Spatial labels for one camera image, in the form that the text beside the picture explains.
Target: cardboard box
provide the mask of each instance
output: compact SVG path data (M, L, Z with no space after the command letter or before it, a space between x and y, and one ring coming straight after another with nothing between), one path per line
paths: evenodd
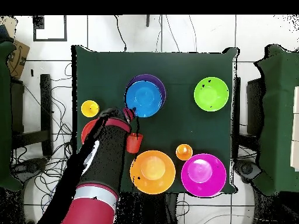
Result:
M7 65L11 76L20 79L30 47L17 40L13 44L16 46L16 50L9 54Z

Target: green plate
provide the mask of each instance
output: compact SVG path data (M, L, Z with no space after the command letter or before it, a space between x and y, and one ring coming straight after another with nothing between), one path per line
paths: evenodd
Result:
M205 111L218 111L228 100L229 91L225 82L219 78L202 79L195 87L196 104Z

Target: pink bowl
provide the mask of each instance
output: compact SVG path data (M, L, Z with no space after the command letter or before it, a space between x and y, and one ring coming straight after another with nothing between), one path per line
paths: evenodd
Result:
M226 178L223 163L210 154L192 156L184 163L181 173L184 188L197 197L211 197L220 192Z

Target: table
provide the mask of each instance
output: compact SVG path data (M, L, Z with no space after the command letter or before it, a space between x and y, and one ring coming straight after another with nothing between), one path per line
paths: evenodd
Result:
M126 84L140 74L158 77L166 88L166 101L150 118L140 118L140 133L144 139L140 152L159 150L174 162L176 177L168 193L186 192L180 180L184 164L175 155L179 144L189 144L193 154L210 153L218 157L227 170L223 193L235 192L230 184L231 153L231 100L233 93L232 60L237 48L223 53L155 53L155 52L90 52L83 47L72 48L72 66L77 75L77 93L73 93L73 106L77 107L74 131L77 131L77 151L80 149L81 132L92 118L81 113L85 100L96 101L101 110L108 107L124 107ZM200 80L215 76L227 83L230 91L228 103L219 111L200 109L193 98L195 86ZM136 121L131 123L137 129ZM126 152L121 191L137 191L130 179L130 165L134 155Z
M265 57L255 62L265 83L264 125L260 133L258 165L263 172L253 183L265 195L299 192L299 172L290 166L294 89L299 86L299 53L279 45L267 46Z

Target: blue bowl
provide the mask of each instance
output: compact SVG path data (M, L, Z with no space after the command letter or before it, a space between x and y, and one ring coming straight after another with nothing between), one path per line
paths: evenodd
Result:
M139 117L153 116L162 106L162 96L158 87L145 80L133 83L124 95L126 107L136 108Z

